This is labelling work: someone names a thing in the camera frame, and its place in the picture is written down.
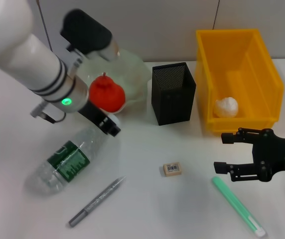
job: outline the plastic water bottle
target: plastic water bottle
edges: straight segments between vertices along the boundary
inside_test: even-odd
[[[108,135],[94,124],[77,133],[37,168],[35,173],[27,179],[27,186],[45,195],[62,191],[80,171],[96,158],[107,138]]]

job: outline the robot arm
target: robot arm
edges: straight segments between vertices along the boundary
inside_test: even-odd
[[[230,173],[233,182],[247,180],[269,182],[275,173],[285,171],[285,138],[277,137],[272,129],[239,128],[235,135],[223,133],[221,138],[222,142],[226,144],[233,144],[234,142],[253,144],[253,163],[214,163],[216,173]]]
[[[26,0],[0,0],[0,69],[46,102],[66,113],[80,112],[104,133],[115,136],[120,129],[88,101],[88,87],[75,70],[68,73],[65,63],[31,34],[32,25]],[[70,42],[69,50],[77,49],[85,56],[95,53],[113,60],[118,55],[110,31],[81,10],[67,14],[61,35]]]

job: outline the white ball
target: white ball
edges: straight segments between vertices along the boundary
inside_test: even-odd
[[[238,102],[232,97],[227,97],[216,100],[213,112],[220,118],[233,118],[238,114],[238,110]]]

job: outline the barcode on eraser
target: barcode on eraser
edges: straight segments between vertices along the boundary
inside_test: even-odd
[[[177,163],[174,163],[174,164],[168,164],[167,165],[167,172],[170,173],[170,172],[176,172],[176,171],[179,171],[179,165]]]

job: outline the green bottle label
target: green bottle label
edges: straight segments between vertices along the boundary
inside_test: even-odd
[[[90,162],[84,153],[71,141],[64,144],[48,160],[67,182],[70,182]]]

